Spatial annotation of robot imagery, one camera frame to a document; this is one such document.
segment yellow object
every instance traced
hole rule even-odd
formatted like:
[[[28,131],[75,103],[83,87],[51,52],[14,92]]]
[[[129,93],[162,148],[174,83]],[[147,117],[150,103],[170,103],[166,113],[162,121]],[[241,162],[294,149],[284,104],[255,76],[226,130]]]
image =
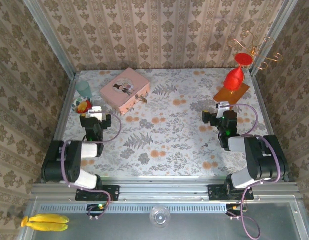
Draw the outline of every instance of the yellow object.
[[[66,224],[70,222],[70,219],[59,214],[44,213],[30,217],[29,222]]]
[[[69,227],[66,223],[69,223],[70,219],[67,216],[45,213],[37,214],[33,217],[25,216],[21,222],[21,227],[30,227],[33,230],[43,232],[62,232]]]
[[[87,109],[87,107],[88,107],[88,103],[86,101],[83,101],[78,106],[78,112],[84,112]]]
[[[52,223],[52,222],[29,222],[28,217],[25,216],[22,220],[21,227],[30,227],[33,230],[42,232],[62,232],[69,228],[64,223]]]

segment banana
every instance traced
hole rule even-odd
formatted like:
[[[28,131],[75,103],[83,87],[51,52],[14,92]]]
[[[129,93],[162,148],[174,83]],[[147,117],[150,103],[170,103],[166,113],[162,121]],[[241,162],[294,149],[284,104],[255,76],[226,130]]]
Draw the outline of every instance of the banana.
[[[59,214],[44,213],[30,217],[29,222],[66,224],[70,222],[70,219]]]
[[[21,227],[30,227],[33,230],[42,232],[62,232],[69,228],[64,223],[53,223],[53,222],[29,222],[29,218],[25,216],[21,222]]]

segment transparent cup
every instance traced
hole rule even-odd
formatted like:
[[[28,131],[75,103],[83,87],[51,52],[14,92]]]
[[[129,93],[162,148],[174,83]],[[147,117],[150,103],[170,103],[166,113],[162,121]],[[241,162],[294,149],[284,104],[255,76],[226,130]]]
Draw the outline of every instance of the transparent cup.
[[[165,228],[170,220],[170,211],[165,206],[155,206],[150,212],[150,222],[157,228]]]
[[[77,82],[77,84],[75,85],[75,89],[78,91],[78,93],[82,97],[88,97],[88,98],[92,99],[93,94],[91,92],[90,85],[87,81]]]

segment pink gift box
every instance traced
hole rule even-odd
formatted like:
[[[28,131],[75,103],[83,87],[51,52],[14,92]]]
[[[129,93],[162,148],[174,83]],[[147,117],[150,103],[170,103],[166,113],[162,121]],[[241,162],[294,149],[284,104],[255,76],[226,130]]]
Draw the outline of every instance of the pink gift box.
[[[128,68],[102,88],[100,92],[109,105],[125,115],[139,102],[141,97],[150,92],[150,82],[132,68]]]

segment orange plate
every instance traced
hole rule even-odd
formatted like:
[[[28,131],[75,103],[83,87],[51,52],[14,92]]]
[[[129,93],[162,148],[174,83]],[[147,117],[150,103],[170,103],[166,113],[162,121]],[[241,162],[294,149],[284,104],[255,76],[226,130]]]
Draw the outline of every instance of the orange plate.
[[[231,93],[230,90],[223,87],[213,98],[216,102],[225,102],[228,101],[231,105],[236,104],[245,93],[249,90],[249,86],[243,83],[238,91]]]

